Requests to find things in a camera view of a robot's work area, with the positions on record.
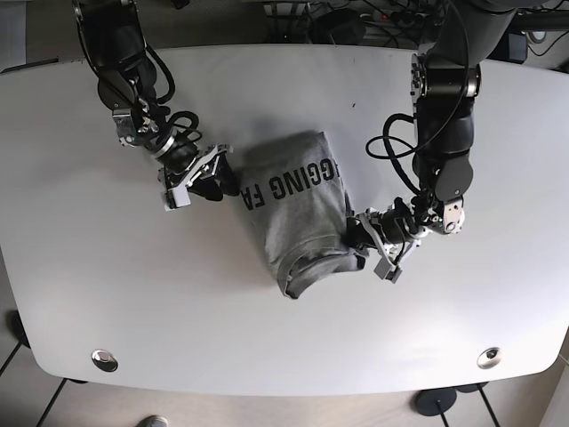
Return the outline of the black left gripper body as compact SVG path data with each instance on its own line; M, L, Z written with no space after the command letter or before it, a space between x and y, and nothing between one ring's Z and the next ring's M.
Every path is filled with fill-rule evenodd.
M398 265L411 244L420 242L431 232L426 206L424 197L412 197L409 202L397 197L385 211L368 208L357 214L355 217L362 222L377 247L355 249L361 253L373 249L381 254L390 254L398 246L399 252L392 258L392 262Z

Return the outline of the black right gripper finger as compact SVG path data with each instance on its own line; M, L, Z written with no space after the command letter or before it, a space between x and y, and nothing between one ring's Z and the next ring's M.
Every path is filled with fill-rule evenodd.
M225 154L218 158L215 180L224 196L237 197L240 194L240 183L235 176Z
M224 193L214 178L194 181L188 192L208 201L221 201Z

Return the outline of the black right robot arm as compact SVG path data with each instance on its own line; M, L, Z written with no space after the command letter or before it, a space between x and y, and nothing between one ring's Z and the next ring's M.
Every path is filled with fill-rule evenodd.
M76 26L88 65L98 78L101 102L111 111L119 142L143 149L159 165L166 210L190 203L195 194L220 202L236 197L239 184L225 144L200 146L199 117L172 112L172 73L147 44L133 1L75 1Z

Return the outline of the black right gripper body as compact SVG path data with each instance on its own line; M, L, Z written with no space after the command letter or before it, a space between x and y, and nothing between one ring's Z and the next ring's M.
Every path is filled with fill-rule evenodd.
M212 145L200 152L181 173L161 168L159 181L165 191L185 187L188 193L197 196L233 196L234 174L226 158L232 152L228 144Z

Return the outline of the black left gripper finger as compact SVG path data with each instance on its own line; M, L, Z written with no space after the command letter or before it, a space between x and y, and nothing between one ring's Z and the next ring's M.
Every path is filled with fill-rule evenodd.
M376 248L372 236L365 230L362 222L356 217L346 220L344 242L352 248Z

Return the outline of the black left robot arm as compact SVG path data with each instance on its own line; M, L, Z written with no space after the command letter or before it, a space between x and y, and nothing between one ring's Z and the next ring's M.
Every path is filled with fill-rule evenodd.
M429 233L452 235L465 220L464 196L473 180L474 104L480 64L499 43L519 1L446 1L441 24L421 38L412 59L413 113L386 119L378 141L410 201L395 199L383 212L367 210L348 221L347 242L373 248L393 267Z

